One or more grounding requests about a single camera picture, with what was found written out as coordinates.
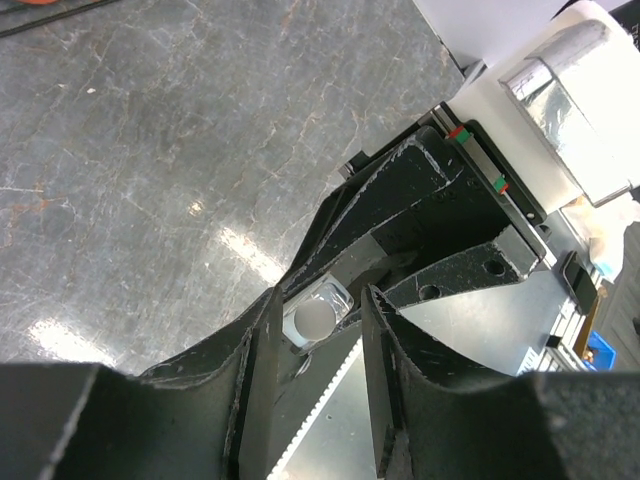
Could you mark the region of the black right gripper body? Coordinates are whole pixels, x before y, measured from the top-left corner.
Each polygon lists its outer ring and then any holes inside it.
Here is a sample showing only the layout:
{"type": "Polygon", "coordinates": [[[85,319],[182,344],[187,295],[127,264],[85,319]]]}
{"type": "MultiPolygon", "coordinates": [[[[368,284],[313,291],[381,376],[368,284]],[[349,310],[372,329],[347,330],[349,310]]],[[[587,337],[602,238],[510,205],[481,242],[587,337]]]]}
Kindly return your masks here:
{"type": "Polygon", "coordinates": [[[425,126],[434,128],[443,142],[468,164],[481,184],[492,190],[492,195],[540,263],[552,268],[555,255],[548,246],[548,237],[538,230],[547,219],[547,213],[482,124],[476,119],[461,120],[446,102],[427,111],[376,153],[357,153],[340,167],[341,176],[346,180],[352,178],[425,126]]]}

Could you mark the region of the clear nail polish bottle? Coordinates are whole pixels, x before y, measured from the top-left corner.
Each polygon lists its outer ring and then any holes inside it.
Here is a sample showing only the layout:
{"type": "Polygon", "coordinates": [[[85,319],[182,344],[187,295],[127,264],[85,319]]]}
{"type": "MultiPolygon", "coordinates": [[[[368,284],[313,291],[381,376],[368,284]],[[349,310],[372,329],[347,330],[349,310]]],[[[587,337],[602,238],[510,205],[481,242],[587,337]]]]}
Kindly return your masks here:
{"type": "Polygon", "coordinates": [[[283,334],[297,348],[310,347],[328,338],[353,305],[346,287],[325,274],[284,304],[283,334]]]}

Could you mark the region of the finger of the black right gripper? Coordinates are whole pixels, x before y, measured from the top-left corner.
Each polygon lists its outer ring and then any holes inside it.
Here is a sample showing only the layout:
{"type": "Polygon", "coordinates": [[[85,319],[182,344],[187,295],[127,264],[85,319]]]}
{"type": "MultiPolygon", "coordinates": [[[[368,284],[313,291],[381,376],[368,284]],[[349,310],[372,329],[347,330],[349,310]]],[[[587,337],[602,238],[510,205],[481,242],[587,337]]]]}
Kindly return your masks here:
{"type": "Polygon", "coordinates": [[[297,294],[339,259],[359,255],[367,236],[408,271],[490,241],[509,224],[453,142],[423,126],[321,203],[280,285],[297,294]]]}
{"type": "Polygon", "coordinates": [[[513,226],[494,239],[450,255],[384,292],[397,308],[524,281],[540,262],[513,226]]]}

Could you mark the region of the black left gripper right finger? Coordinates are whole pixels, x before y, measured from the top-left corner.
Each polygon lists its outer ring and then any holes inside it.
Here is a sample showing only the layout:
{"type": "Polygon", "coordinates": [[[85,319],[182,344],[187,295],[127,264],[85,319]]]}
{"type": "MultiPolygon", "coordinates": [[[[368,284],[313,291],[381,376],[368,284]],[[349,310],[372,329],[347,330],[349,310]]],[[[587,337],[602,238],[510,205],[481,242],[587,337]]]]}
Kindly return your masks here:
{"type": "Polygon", "coordinates": [[[639,377],[509,376],[456,352],[373,286],[362,343],[381,479],[635,479],[639,377]]]}

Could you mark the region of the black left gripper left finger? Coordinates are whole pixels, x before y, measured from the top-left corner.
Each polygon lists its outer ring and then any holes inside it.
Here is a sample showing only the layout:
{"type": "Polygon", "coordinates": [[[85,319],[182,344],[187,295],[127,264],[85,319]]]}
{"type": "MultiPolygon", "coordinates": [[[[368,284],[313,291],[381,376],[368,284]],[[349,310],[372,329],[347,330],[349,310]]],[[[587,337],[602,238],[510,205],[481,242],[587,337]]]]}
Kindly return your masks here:
{"type": "Polygon", "coordinates": [[[264,479],[282,293],[134,376],[99,363],[1,368],[5,479],[264,479]]]}

